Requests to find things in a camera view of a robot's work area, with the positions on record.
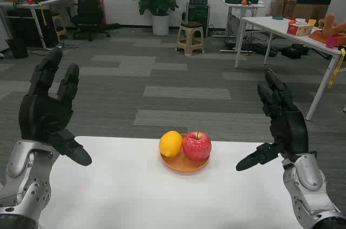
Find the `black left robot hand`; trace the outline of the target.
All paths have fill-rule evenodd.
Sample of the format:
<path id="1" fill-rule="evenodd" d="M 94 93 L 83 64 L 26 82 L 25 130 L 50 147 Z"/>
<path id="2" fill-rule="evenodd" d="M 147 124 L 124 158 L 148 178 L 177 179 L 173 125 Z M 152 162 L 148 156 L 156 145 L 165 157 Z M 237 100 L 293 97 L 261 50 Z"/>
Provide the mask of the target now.
<path id="1" fill-rule="evenodd" d="M 36 65 L 29 91 L 19 108 L 21 135 L 23 139 L 46 143 L 61 155 L 88 166 L 92 163 L 90 155 L 66 128 L 73 115 L 72 101 L 78 90 L 79 66 L 69 65 L 57 90 L 57 98 L 48 95 L 62 57 L 62 50 L 54 48 Z"/>

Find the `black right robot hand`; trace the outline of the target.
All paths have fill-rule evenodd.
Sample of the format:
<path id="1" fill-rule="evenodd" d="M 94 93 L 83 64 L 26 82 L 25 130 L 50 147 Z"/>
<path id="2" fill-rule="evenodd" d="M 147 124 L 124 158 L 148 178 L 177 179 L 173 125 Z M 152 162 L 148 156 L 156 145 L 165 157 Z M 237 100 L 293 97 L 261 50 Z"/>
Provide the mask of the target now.
<path id="1" fill-rule="evenodd" d="M 258 146 L 255 152 L 236 165 L 237 171 L 247 170 L 257 164 L 264 165 L 277 158 L 279 154 L 287 158 L 309 152 L 305 119 L 294 104 L 287 85 L 273 70 L 266 69 L 265 82 L 258 84 L 257 92 L 263 103 L 263 112 L 270 118 L 270 132 L 274 142 Z"/>

